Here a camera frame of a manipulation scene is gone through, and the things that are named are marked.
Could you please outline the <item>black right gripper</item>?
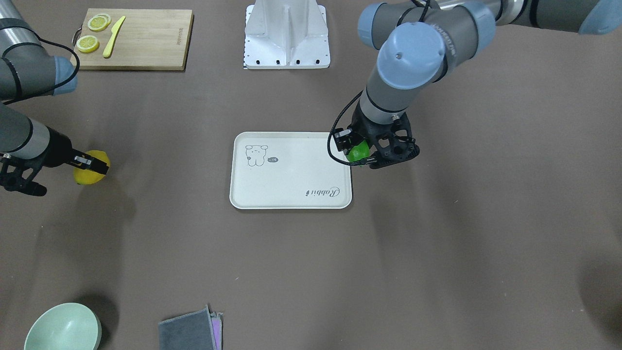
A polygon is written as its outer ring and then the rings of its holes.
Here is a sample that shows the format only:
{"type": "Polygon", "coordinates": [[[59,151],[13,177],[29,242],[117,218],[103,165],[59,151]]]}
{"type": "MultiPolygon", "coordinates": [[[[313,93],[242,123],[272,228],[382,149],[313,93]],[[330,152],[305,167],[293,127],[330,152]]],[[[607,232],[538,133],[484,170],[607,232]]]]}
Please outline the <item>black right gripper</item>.
{"type": "Polygon", "coordinates": [[[82,169],[106,175],[109,166],[106,162],[92,157],[91,155],[73,156],[73,148],[71,140],[64,134],[59,133],[55,129],[47,128],[49,131],[49,143],[45,149],[44,166],[47,168],[55,168],[62,164],[69,164],[73,161],[76,169],[82,169]]]}

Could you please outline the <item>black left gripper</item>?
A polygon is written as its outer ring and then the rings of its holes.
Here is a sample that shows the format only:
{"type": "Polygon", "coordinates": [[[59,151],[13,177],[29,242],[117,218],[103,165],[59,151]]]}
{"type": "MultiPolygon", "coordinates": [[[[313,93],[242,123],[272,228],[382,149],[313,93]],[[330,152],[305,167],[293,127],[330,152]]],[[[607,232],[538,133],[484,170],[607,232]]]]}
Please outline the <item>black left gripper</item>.
{"type": "MultiPolygon", "coordinates": [[[[398,146],[402,143],[409,146],[414,142],[410,121],[405,111],[391,115],[380,113],[380,118],[385,123],[371,119],[376,111],[376,108],[372,108],[371,112],[364,111],[363,105],[357,103],[352,115],[351,128],[374,146],[398,146]]],[[[336,128],[333,132],[336,149],[345,155],[348,155],[354,147],[351,128],[336,128]]]]}

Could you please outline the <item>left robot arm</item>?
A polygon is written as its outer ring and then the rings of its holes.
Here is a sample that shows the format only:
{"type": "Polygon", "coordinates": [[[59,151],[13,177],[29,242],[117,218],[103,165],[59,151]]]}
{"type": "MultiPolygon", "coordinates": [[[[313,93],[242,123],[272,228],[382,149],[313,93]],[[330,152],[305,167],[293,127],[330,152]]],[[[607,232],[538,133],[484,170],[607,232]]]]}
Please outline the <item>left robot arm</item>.
{"type": "Polygon", "coordinates": [[[619,0],[409,0],[373,3],[358,35],[378,50],[365,89],[346,128],[329,140],[349,165],[410,160],[418,155],[406,115],[415,96],[491,44],[499,26],[515,24],[582,35],[603,35],[621,24],[619,0]]]}

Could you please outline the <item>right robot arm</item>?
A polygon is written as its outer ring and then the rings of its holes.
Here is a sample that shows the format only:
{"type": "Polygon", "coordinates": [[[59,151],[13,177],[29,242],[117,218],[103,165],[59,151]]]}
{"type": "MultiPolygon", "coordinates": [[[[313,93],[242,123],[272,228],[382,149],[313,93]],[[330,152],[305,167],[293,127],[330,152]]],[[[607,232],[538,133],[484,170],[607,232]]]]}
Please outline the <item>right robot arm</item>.
{"type": "Polygon", "coordinates": [[[62,133],[9,107],[75,90],[80,62],[48,54],[45,43],[11,0],[1,2],[1,152],[48,168],[69,164],[106,175],[105,161],[74,149],[62,133]]]}

